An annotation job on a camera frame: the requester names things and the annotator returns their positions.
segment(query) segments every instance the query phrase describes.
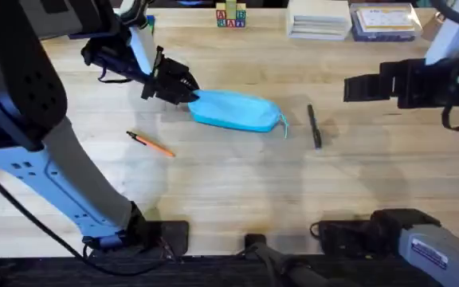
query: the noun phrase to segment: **blue zipper pouch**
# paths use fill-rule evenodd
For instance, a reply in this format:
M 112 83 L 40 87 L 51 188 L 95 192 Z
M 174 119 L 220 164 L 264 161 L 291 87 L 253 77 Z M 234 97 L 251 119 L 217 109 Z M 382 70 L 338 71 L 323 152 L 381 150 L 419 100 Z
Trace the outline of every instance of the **blue zipper pouch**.
M 284 137 L 288 122 L 279 107 L 270 100 L 224 90 L 194 91 L 199 99 L 189 103 L 195 121 L 223 128 L 251 132 L 270 132 L 280 121 Z

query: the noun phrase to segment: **wooden tabletop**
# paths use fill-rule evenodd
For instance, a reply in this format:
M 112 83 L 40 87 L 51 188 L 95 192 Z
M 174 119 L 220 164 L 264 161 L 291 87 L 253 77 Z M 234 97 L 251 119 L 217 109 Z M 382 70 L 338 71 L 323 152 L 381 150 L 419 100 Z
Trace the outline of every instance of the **wooden tabletop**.
M 44 42 L 69 97 L 68 116 L 84 149 L 148 219 L 190 222 L 190 254 L 232 254 L 244 234 L 264 233 L 284 252 L 317 252 L 308 235 L 322 218 L 369 216 L 381 208 L 423 210 L 459 236 L 459 133 L 440 110 L 398 110 L 394 100 L 343 102 L 343 79 L 377 73 L 383 61 L 423 57 L 429 42 L 362 43 L 289 39 L 284 10 L 249 10 L 245 29 L 216 27 L 213 10 L 151 10 L 156 43 L 188 64 L 203 88 L 276 102 L 291 124 L 258 134 L 196 124 L 185 106 L 142 100 L 142 86 L 103 85 L 84 66 L 84 41 Z M 433 10 L 418 10 L 426 23 Z M 312 103 L 324 148 L 315 151 Z M 454 111 L 459 122 L 459 111 Z M 177 155 L 128 138 L 133 129 Z M 77 228 L 17 179 L 12 194 L 76 248 Z M 68 255 L 0 196 L 0 257 Z

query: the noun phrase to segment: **black cable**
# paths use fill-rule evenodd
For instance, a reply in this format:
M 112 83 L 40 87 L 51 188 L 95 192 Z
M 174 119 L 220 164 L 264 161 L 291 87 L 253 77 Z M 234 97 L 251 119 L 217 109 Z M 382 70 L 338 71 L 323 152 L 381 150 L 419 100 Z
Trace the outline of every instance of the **black cable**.
M 430 0 L 430 2 L 445 18 L 459 24 L 459 12 L 447 6 L 446 0 Z
M 76 259 L 82 261 L 84 264 L 88 265 L 89 267 L 92 267 L 93 269 L 96 269 L 97 271 L 100 271 L 101 273 L 106 273 L 108 275 L 113 275 L 113 276 L 121 276 L 121 277 L 133 277 L 137 275 L 141 275 L 144 273 L 148 273 L 154 269 L 159 268 L 160 266 L 166 264 L 166 261 L 158 261 L 155 264 L 147 267 L 144 270 L 140 270 L 137 272 L 133 273 L 120 273 L 120 272 L 115 272 L 111 270 L 107 270 L 105 268 L 102 268 L 88 259 L 85 259 L 83 256 L 81 256 L 75 249 L 73 249 L 65 240 L 63 240 L 61 237 L 59 237 L 57 234 L 55 234 L 51 229 L 49 229 L 45 224 L 43 224 L 38 218 L 36 218 L 34 215 L 32 215 L 17 199 L 15 199 L 7 190 L 6 188 L 1 185 L 0 183 L 0 194 L 8 200 L 17 210 L 19 210 L 22 215 L 24 215 L 27 219 L 29 219 L 34 225 L 36 225 L 40 230 L 42 230 L 44 233 L 49 235 L 52 239 L 54 239 L 56 242 L 58 242 L 61 246 L 63 246 L 67 251 L 69 251 Z
M 267 273 L 269 274 L 270 287 L 276 287 L 276 272 L 274 271 L 274 266 L 272 265 L 272 259 L 263 258 L 263 262 L 267 268 Z
M 318 234 L 315 234 L 315 232 L 312 230 L 314 227 L 317 227 L 318 224 L 320 224 L 320 222 L 314 222 L 313 224 L 311 224 L 311 226 L 309 227 L 309 233 L 311 234 L 311 236 L 316 239 L 316 240 L 320 240 L 320 236 Z

